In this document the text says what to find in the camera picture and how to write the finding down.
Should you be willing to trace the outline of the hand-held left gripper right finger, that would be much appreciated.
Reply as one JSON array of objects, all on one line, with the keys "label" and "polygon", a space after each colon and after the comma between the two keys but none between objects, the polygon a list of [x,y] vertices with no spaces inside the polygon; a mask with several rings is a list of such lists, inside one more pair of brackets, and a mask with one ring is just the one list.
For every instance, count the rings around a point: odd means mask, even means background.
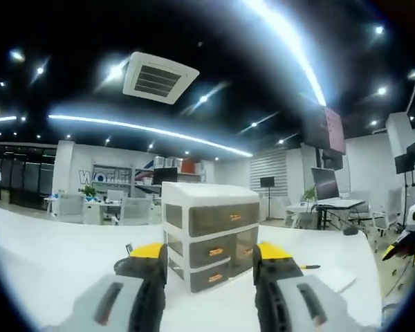
[{"label": "hand-held left gripper right finger", "polygon": [[292,255],[271,243],[253,248],[253,283],[260,329],[272,331],[366,331],[347,303],[314,275],[304,275]]}]

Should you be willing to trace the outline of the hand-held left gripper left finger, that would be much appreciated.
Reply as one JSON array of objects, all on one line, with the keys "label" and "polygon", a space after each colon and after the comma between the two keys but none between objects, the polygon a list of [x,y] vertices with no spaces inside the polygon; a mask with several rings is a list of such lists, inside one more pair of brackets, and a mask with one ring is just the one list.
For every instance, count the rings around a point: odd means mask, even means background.
[{"label": "hand-held left gripper left finger", "polygon": [[159,331],[165,310],[167,244],[130,250],[114,273],[101,277],[74,301],[72,313],[44,331]]}]

